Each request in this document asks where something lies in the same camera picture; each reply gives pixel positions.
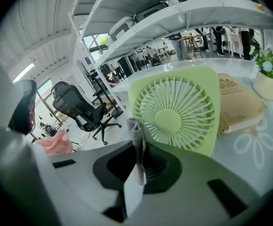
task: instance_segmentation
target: office chair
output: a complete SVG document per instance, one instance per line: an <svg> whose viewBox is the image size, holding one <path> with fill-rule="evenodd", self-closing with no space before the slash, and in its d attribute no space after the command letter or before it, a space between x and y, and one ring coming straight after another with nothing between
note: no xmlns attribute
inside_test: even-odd
<svg viewBox="0 0 273 226"><path fill-rule="evenodd" d="M106 121L101 122L106 112L106 103L102 103L98 108L94 108L85 101L78 89L73 85L60 81L53 86L51 92L54 97L52 104L54 108L73 118L78 127L83 131L91 132L97 129L93 135L94 140L97 140L95 136L101 131L104 145L107 144L107 142L104 141L105 128L110 126L122 127L118 123L108 124L108 122L114 118L112 115ZM85 120L86 123L82 124L80 118Z"/></svg>

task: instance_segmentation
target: white flower pot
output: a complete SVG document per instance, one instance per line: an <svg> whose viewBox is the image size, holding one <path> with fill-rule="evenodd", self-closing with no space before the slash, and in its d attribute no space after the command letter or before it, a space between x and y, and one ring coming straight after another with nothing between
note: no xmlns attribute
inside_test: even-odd
<svg viewBox="0 0 273 226"><path fill-rule="evenodd" d="M259 71L254 81L254 90L263 99L273 100L273 79Z"/></svg>

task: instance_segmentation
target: ceiling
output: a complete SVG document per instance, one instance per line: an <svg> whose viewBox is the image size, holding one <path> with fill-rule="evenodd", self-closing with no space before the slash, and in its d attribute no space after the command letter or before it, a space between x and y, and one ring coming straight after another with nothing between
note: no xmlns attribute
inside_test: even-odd
<svg viewBox="0 0 273 226"><path fill-rule="evenodd" d="M35 77L50 66L69 60L68 11L74 1L17 0L14 3L0 24L0 64L11 79L30 63L35 66L29 74Z"/></svg>

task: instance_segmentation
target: potted plant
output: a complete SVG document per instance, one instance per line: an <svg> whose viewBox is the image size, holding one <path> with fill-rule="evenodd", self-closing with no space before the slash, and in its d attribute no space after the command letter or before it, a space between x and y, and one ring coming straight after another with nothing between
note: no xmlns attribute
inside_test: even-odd
<svg viewBox="0 0 273 226"><path fill-rule="evenodd" d="M273 100L273 52L269 47L266 50L255 51L251 47L250 54L259 67L254 81L254 90L265 100Z"/></svg>

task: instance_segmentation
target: desk fan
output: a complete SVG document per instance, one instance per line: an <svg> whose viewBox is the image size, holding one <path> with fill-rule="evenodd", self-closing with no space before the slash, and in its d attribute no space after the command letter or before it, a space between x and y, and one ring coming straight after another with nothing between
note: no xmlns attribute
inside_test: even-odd
<svg viewBox="0 0 273 226"><path fill-rule="evenodd" d="M220 115L216 73L207 66L160 73L133 82L131 114L154 141L210 156Z"/></svg>

